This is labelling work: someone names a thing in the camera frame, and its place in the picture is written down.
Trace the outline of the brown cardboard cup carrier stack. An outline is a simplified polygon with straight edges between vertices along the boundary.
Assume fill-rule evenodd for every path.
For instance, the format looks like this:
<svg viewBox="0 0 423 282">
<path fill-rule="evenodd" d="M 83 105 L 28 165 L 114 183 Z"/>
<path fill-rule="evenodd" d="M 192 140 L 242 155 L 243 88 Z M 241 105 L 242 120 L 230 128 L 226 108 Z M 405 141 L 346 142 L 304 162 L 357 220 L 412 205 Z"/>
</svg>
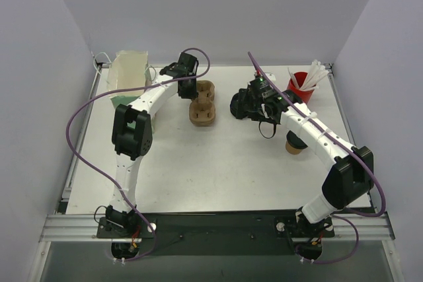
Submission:
<svg viewBox="0 0 423 282">
<path fill-rule="evenodd" d="M 215 85 L 211 81 L 197 82 L 198 96 L 189 107 L 189 119 L 197 127 L 209 127 L 216 118 Z"/>
</svg>

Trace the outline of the brown paper coffee cup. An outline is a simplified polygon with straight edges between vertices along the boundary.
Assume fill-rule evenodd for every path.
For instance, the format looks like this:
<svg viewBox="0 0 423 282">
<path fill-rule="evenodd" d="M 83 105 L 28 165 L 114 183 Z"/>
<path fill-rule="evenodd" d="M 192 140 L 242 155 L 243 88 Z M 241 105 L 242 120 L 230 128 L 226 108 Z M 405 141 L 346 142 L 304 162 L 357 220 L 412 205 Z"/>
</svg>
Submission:
<svg viewBox="0 0 423 282">
<path fill-rule="evenodd" d="M 290 153 L 291 155 L 298 155 L 306 148 L 307 146 L 304 143 L 298 144 L 298 143 L 292 143 L 290 141 L 286 141 L 286 151 Z"/>
</svg>

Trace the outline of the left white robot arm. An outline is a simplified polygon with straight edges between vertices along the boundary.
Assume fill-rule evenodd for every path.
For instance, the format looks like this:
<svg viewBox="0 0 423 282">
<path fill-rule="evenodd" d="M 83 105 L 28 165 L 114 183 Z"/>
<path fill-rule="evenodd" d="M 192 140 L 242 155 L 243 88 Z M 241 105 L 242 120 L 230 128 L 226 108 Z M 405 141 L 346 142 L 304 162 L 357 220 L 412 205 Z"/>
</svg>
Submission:
<svg viewBox="0 0 423 282">
<path fill-rule="evenodd" d="M 135 188 L 139 166 L 153 143 L 151 119 L 172 96 L 182 99 L 197 97 L 196 76 L 199 61 L 182 52 L 178 61 L 159 72 L 153 88 L 147 89 L 128 105 L 115 110 L 112 144 L 116 152 L 116 182 L 112 200 L 106 208 L 106 221 L 120 236 L 129 236 L 137 230 L 141 217 L 133 210 L 136 206 Z"/>
</svg>

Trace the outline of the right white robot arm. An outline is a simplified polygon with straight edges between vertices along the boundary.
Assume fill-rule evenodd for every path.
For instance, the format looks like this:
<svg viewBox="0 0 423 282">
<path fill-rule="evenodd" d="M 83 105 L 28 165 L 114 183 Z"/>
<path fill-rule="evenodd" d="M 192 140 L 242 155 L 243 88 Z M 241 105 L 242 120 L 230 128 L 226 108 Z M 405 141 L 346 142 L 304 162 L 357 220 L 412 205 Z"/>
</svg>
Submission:
<svg viewBox="0 0 423 282">
<path fill-rule="evenodd" d="M 320 194 L 299 210 L 308 223 L 321 222 L 374 187 L 372 152 L 340 138 L 293 91 L 278 93 L 264 77 L 256 77 L 232 97 L 230 111 L 240 120 L 283 126 L 289 146 L 312 150 L 327 168 Z"/>
</svg>

